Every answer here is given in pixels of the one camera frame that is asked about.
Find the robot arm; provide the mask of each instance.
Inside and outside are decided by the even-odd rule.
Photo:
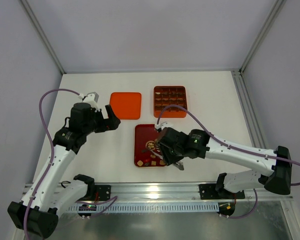
[[[275,194],[290,194],[291,164],[263,157],[290,159],[289,150],[286,147],[279,146],[276,150],[260,149],[218,139],[226,143],[226,146],[212,139],[203,130],[194,129],[188,135],[171,127],[165,127],[162,128],[157,143],[167,166],[179,162],[184,157],[189,157],[224,160],[251,169],[239,173],[221,173],[216,183],[216,191],[221,198],[232,198],[232,193],[260,187]],[[230,146],[257,155],[237,151]]]
[[[82,95],[82,102],[74,104],[68,127],[65,124],[54,136],[53,161],[50,157],[46,160],[33,183],[33,186],[37,186],[45,174],[47,166],[51,165],[35,196],[32,197],[33,188],[31,188],[20,202],[11,202],[9,205],[8,213],[17,228],[24,229],[26,208],[30,198],[33,198],[28,214],[27,229],[31,233],[48,238],[55,230],[58,219],[65,210],[79,199],[91,198],[96,192],[95,180],[92,177],[79,174],[74,177],[67,188],[54,198],[55,189],[61,177],[78,154],[81,146],[87,141],[87,136],[93,132],[103,133],[115,130],[120,124],[120,120],[110,105],[105,106],[108,118],[104,119],[101,109],[97,106],[98,98],[98,94],[92,92],[87,96]]]

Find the gray wall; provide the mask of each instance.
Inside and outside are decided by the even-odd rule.
[[[275,0],[28,0],[70,72],[239,68]]]
[[[300,162],[300,0],[287,1],[244,76],[270,147]],[[292,174],[300,181],[299,167]],[[300,186],[292,191],[300,209]]]
[[[39,99],[60,80],[18,1],[0,0],[0,240],[11,239],[7,208],[31,181],[44,140]],[[54,98],[44,102],[48,120]]]

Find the purple cable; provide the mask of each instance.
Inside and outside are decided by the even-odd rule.
[[[268,159],[284,161],[284,162],[287,162],[287,163],[290,163],[290,164],[298,165],[300,167],[300,162],[297,162],[297,161],[293,161],[293,160],[286,159],[286,158],[283,158],[283,157],[278,157],[278,156],[268,156],[268,155],[265,155],[265,154],[262,154],[262,153],[257,153],[257,152],[245,150],[245,149],[242,149],[242,148],[239,148],[239,147],[236,147],[236,146],[226,144],[225,142],[223,142],[223,141],[219,140],[217,137],[215,137],[211,132],[209,132],[208,129],[191,112],[189,112],[187,109],[185,109],[185,108],[183,108],[182,106],[179,106],[179,105],[172,104],[172,105],[166,106],[164,109],[162,109],[162,111],[161,111],[161,113],[158,117],[158,120],[156,122],[157,125],[159,124],[160,118],[161,118],[162,114],[164,113],[164,111],[166,111],[168,108],[171,108],[171,107],[181,109],[182,111],[185,111],[187,114],[189,114],[193,118],[193,120],[195,120],[199,124],[199,126],[210,136],[210,138],[212,138],[213,140],[215,140],[217,143],[219,143],[222,146],[225,146],[225,147],[233,149],[233,150],[237,150],[237,151],[245,153],[245,154],[258,156],[258,157],[262,157],[262,158],[265,158],[265,159],[268,158]],[[300,186],[300,182],[291,183],[291,186]]]
[[[85,202],[85,201],[76,201],[77,204],[85,204],[85,205],[102,205],[102,204],[106,204],[106,203],[109,203],[111,202],[113,199],[116,199],[117,200],[117,196],[114,196],[106,201],[103,201],[103,202],[99,202],[99,203],[89,203],[89,202]]]
[[[257,194],[257,191],[255,189],[253,189],[253,191],[254,191],[254,194],[255,194],[255,203],[253,205],[253,208],[250,210],[250,212],[248,212],[244,215],[241,215],[241,216],[228,216],[227,217],[227,215],[224,215],[224,214],[220,214],[220,215],[224,218],[227,218],[227,219],[243,219],[245,217],[248,217],[250,214],[252,214],[256,210],[256,208],[258,206],[258,194]]]
[[[45,94],[43,94],[43,96],[40,99],[40,102],[39,102],[39,114],[40,114],[40,118],[41,118],[41,122],[42,122],[42,125],[43,125],[43,128],[44,128],[44,131],[45,131],[45,133],[46,133],[46,135],[47,135],[47,137],[49,139],[49,143],[50,143],[50,147],[51,147],[50,163],[52,163],[53,160],[54,160],[55,149],[54,149],[54,144],[53,144],[51,135],[49,133],[47,124],[46,124],[45,119],[44,119],[44,115],[42,113],[42,101],[44,100],[44,98],[48,94],[53,93],[53,92],[58,92],[58,91],[65,91],[65,92],[70,92],[70,93],[74,93],[74,94],[79,95],[79,93],[76,92],[76,91],[73,91],[73,90],[70,90],[70,89],[65,89],[65,88],[59,88],[59,89],[53,89],[53,90],[47,91]],[[23,219],[23,229],[24,229],[24,235],[25,235],[25,239],[26,240],[30,240],[29,233],[28,233],[28,226],[27,226],[27,224],[28,224],[29,210],[30,210],[31,204],[32,204],[32,202],[34,200],[34,197],[36,195],[36,192],[37,192],[38,188],[40,187],[40,184],[42,183],[42,181],[45,179],[45,176],[47,175],[50,167],[51,167],[51,164],[48,164],[48,166],[46,167],[43,175],[39,179],[37,185],[34,187],[33,192],[31,194],[31,197],[30,197],[30,200],[28,202],[28,205],[26,206],[26,210],[25,210],[25,214],[24,214],[24,219]]]
[[[107,211],[107,210],[115,203],[115,201],[117,200],[117,198],[118,198],[118,196],[114,196],[114,197],[110,198],[109,200],[104,201],[104,202],[101,202],[101,203],[88,203],[88,202],[84,202],[84,201],[76,201],[76,203],[79,203],[79,204],[86,204],[86,205],[102,205],[102,204],[106,204],[106,203],[108,203],[108,202],[110,202],[110,201],[113,200],[108,206],[106,206],[105,209],[103,209],[102,211],[100,211],[100,212],[98,212],[98,213],[96,213],[96,214],[90,216],[90,219],[92,219],[92,218],[95,218],[95,217],[97,217],[97,216],[100,216],[100,215],[103,214],[105,211]],[[80,207],[80,208],[81,208],[81,209],[88,209],[88,210],[90,209],[90,210],[91,210],[91,208],[88,208],[88,207]],[[65,224],[65,225],[63,225],[63,226],[57,227],[56,230],[63,229],[63,228],[69,226],[70,224],[72,224],[73,222],[75,222],[75,221],[77,221],[77,220],[79,220],[79,219],[82,219],[82,218],[76,218],[76,219],[74,219],[74,220],[68,222],[67,224]]]

